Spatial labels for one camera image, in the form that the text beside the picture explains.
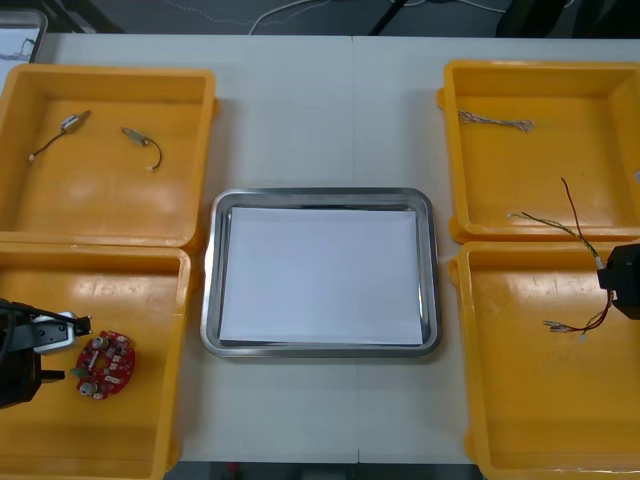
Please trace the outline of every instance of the white table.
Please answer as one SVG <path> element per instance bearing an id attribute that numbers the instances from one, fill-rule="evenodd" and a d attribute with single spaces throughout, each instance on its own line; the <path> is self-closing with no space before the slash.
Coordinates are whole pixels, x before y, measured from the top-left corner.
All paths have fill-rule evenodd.
<path id="1" fill-rule="evenodd" d="M 433 202 L 444 338 L 429 360 L 224 360 L 198 336 L 183 363 L 184 460 L 464 463 L 458 247 L 434 95 L 454 58 L 640 61 L 640 41 L 49 35 L 43 62 L 204 67 L 221 112 L 205 202 L 232 187 L 414 187 Z"/>

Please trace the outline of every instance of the metal tray rim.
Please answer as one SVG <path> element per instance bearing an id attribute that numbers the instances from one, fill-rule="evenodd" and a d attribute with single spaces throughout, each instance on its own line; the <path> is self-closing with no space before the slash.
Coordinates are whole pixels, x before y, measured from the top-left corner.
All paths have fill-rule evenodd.
<path id="1" fill-rule="evenodd" d="M 220 235 L 216 235 L 218 229 L 218 220 L 220 217 L 220 206 L 225 199 L 230 196 L 237 195 L 345 195 L 357 197 L 358 195 L 395 195 L 406 199 L 418 200 L 424 206 L 424 224 L 428 231 L 427 234 L 421 236 L 426 237 L 428 245 L 424 245 L 428 249 L 428 273 L 430 274 L 430 284 L 424 285 L 425 280 L 422 276 L 421 268 L 420 288 L 429 287 L 428 291 L 423 295 L 428 295 L 427 305 L 432 308 L 429 310 L 428 327 L 430 335 L 428 342 L 419 346 L 403 346 L 403 345 L 328 345 L 328 344 L 296 344 L 295 346 L 287 346 L 280 344 L 271 345 L 243 345 L 241 347 L 227 347 L 217 343 L 214 338 L 210 338 L 211 324 L 209 322 L 209 314 L 212 299 L 212 287 L 214 286 L 214 267 L 216 266 L 216 247 L 219 246 Z M 438 281 L 438 264 L 437 264 L 437 247 L 434 232 L 433 221 L 433 205 L 431 201 L 419 190 L 412 188 L 375 188 L 375 187 L 357 187 L 357 188 L 265 188 L 265 189 L 230 189 L 226 190 L 215 199 L 211 208 L 211 227 L 209 235 L 209 243 L 205 254 L 205 282 L 204 295 L 202 304 L 202 317 L 200 322 L 200 336 L 202 341 L 211 353 L 221 357 L 418 357 L 425 356 L 433 352 L 439 345 L 442 336 L 441 312 L 439 302 L 439 281 Z"/>

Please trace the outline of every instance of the wire bundle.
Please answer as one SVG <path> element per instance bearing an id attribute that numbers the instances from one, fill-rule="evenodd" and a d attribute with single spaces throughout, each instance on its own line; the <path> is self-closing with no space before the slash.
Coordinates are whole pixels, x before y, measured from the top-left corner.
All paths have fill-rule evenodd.
<path id="1" fill-rule="evenodd" d="M 562 178 L 561 180 L 562 180 L 562 183 L 564 184 L 565 191 L 567 192 L 567 198 L 569 199 L 569 203 L 571 204 L 571 210 L 573 210 L 573 218 L 576 221 L 576 228 L 578 230 L 577 232 L 574 232 L 569 227 L 562 225 L 560 222 L 556 222 L 555 220 L 547 220 L 544 218 L 534 217 L 533 215 L 530 215 L 527 212 L 512 213 L 509 216 L 524 218 L 526 220 L 533 220 L 534 222 L 542 223 L 544 225 L 548 225 L 553 228 L 558 228 L 568 233 L 569 235 L 572 235 L 573 237 L 581 241 L 583 245 L 587 248 L 587 250 L 591 252 L 591 254 L 593 255 L 593 258 L 596 261 L 596 265 L 598 266 L 598 270 L 601 270 L 605 268 L 604 263 L 602 262 L 602 258 L 600 257 L 600 254 L 595 249 L 595 247 L 591 245 L 591 243 L 589 243 L 589 241 L 586 238 L 584 238 L 584 235 L 582 234 L 582 229 L 580 228 L 580 222 L 578 221 L 578 213 L 576 211 L 576 206 L 573 203 L 573 199 L 571 198 L 571 192 L 569 191 L 569 185 L 567 184 L 564 178 Z M 596 313 L 594 316 L 592 316 L 584 327 L 581 327 L 581 328 L 573 327 L 565 323 L 552 322 L 548 320 L 545 321 L 544 324 L 548 326 L 549 329 L 554 333 L 581 332 L 584 334 L 584 333 L 587 333 L 589 330 L 594 330 L 598 328 L 600 325 L 602 325 L 602 323 L 604 322 L 604 319 L 607 317 L 607 313 L 609 313 L 609 309 L 611 308 L 612 304 L 613 304 L 613 290 L 607 290 L 607 303 L 605 304 L 604 308 L 600 310 L 598 313 Z"/>

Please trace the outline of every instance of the white wire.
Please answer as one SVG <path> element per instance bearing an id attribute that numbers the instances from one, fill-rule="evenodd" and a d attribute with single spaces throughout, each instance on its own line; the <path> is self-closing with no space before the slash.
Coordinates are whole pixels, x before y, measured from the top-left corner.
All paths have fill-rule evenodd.
<path id="1" fill-rule="evenodd" d="M 472 2 L 471 0 L 455 0 L 459 3 L 464 3 L 465 5 L 470 5 L 472 7 L 476 7 L 476 8 L 481 8 L 482 10 L 488 10 L 490 12 L 496 12 L 496 13 L 505 13 L 506 10 L 502 10 L 500 8 L 493 8 L 493 7 L 487 7 L 486 5 L 481 5 L 479 3 L 476 2 Z M 569 8 L 571 5 L 573 5 L 573 2 L 575 2 L 576 0 L 569 0 L 564 8 Z M 389 3 L 396 3 L 395 0 L 389 0 Z M 413 3 L 406 3 L 404 6 L 405 7 L 417 7 L 418 5 L 424 5 L 425 3 L 427 3 L 427 0 L 417 0 L 416 2 Z"/>
<path id="2" fill-rule="evenodd" d="M 282 5 L 281 7 L 274 8 L 273 10 L 269 10 L 268 12 L 265 12 L 262 15 L 260 15 L 258 17 L 258 19 L 253 23 L 251 29 L 249 30 L 249 35 L 253 35 L 253 32 L 255 32 L 256 28 L 258 28 L 258 25 L 260 25 L 262 20 L 264 20 L 267 17 L 270 17 L 274 13 L 278 13 L 278 12 L 281 12 L 282 10 L 287 10 L 289 8 L 292 8 L 292 7 L 297 7 L 298 5 L 303 5 L 305 3 L 317 2 L 317 1 L 318 0 L 298 0 L 297 2 L 287 3 L 286 5 Z M 324 2 L 319 3 L 317 5 L 311 5 L 311 6 L 307 7 L 307 8 L 303 8 L 299 12 L 294 13 L 292 15 L 292 17 L 300 15 L 302 12 L 305 12 L 305 11 L 310 10 L 312 8 L 318 8 L 318 7 L 322 7 L 324 5 L 327 5 L 329 2 L 331 2 L 331 0 L 325 0 Z"/>

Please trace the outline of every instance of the electronic component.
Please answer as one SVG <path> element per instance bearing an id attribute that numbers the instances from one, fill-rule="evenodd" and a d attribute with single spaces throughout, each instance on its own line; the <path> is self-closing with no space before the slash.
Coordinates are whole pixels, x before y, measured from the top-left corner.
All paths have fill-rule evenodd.
<path id="1" fill-rule="evenodd" d="M 576 230 L 577 232 L 574 232 L 573 230 L 571 230 L 569 227 L 561 224 L 560 222 L 556 222 L 555 220 L 547 220 L 544 218 L 538 218 L 538 217 L 534 217 L 533 215 L 527 213 L 527 212 L 519 212 L 519 213 L 512 213 L 509 214 L 508 216 L 512 216 L 512 217 L 519 217 L 519 218 L 524 218 L 527 220 L 533 220 L 534 222 L 538 222 L 538 223 L 542 223 L 544 225 L 548 225 L 550 227 L 554 227 L 554 228 L 558 228 L 566 233 L 568 233 L 569 235 L 572 235 L 573 237 L 575 237 L 577 240 L 579 240 L 580 242 L 582 242 L 582 244 L 587 248 L 587 250 L 589 250 L 589 252 L 591 253 L 591 255 L 593 255 L 593 258 L 595 260 L 596 263 L 596 267 L 598 269 L 598 278 L 600 278 L 600 286 L 602 288 L 604 288 L 605 290 L 607 290 L 607 302 L 605 303 L 605 306 L 602 310 L 600 310 L 598 313 L 596 313 L 595 315 L 593 315 L 586 323 L 586 325 L 584 327 L 573 327 L 571 325 L 567 325 L 565 323 L 561 323 L 561 322 L 554 322 L 554 321 L 550 321 L 550 320 L 545 320 L 543 323 L 544 325 L 546 325 L 547 327 L 549 327 L 549 330 L 551 332 L 554 333 L 575 333 L 575 332 L 580 332 L 580 333 L 587 333 L 589 330 L 594 330 L 596 328 L 598 328 L 600 325 L 602 325 L 602 323 L 604 322 L 604 319 L 607 317 L 607 313 L 609 312 L 609 309 L 611 308 L 611 305 L 614 303 L 613 297 L 613 290 L 609 287 L 606 286 L 606 280 L 605 283 L 603 284 L 602 279 L 601 279 L 601 271 L 605 268 L 604 264 L 602 263 L 602 258 L 600 258 L 600 254 L 597 252 L 597 250 L 594 248 L 593 245 L 591 245 L 591 243 L 584 238 L 584 235 L 582 234 L 582 229 L 580 228 L 580 222 L 578 221 L 578 212 L 576 211 L 576 206 L 573 203 L 573 199 L 571 198 L 571 192 L 569 191 L 569 185 L 567 184 L 566 180 L 564 178 L 561 178 L 562 183 L 564 184 L 564 188 L 565 188 L 565 192 L 567 194 L 567 199 L 569 200 L 569 204 L 571 205 L 571 210 L 573 211 L 573 218 L 576 222 Z"/>
<path id="2" fill-rule="evenodd" d="M 79 378 L 77 389 L 81 395 L 103 400 L 127 385 L 135 363 L 135 350 L 127 336 L 102 331 L 82 349 L 71 373 Z"/>
<path id="3" fill-rule="evenodd" d="M 85 122 L 85 120 L 89 117 L 89 115 L 91 115 L 91 112 L 87 110 L 86 112 L 78 113 L 77 115 L 74 113 L 73 115 L 65 118 L 60 124 L 60 131 L 58 132 L 58 134 L 55 135 L 51 140 L 49 140 L 44 145 L 44 147 L 38 149 L 37 151 L 29 155 L 29 161 L 33 162 L 38 155 L 40 155 L 47 148 L 49 148 L 53 144 L 53 142 L 58 140 L 60 137 L 64 135 L 68 135 L 78 130 L 82 126 L 82 124 Z"/>
<path id="4" fill-rule="evenodd" d="M 141 134 L 140 132 L 136 132 L 132 128 L 122 127 L 120 130 L 122 130 L 122 133 L 129 137 L 129 139 L 133 143 L 140 147 L 147 147 L 151 144 L 155 145 L 155 147 L 158 149 L 158 161 L 155 163 L 155 165 L 147 167 L 147 170 L 153 171 L 160 166 L 160 164 L 162 163 L 162 150 L 160 149 L 160 145 L 158 145 L 149 137 Z"/>

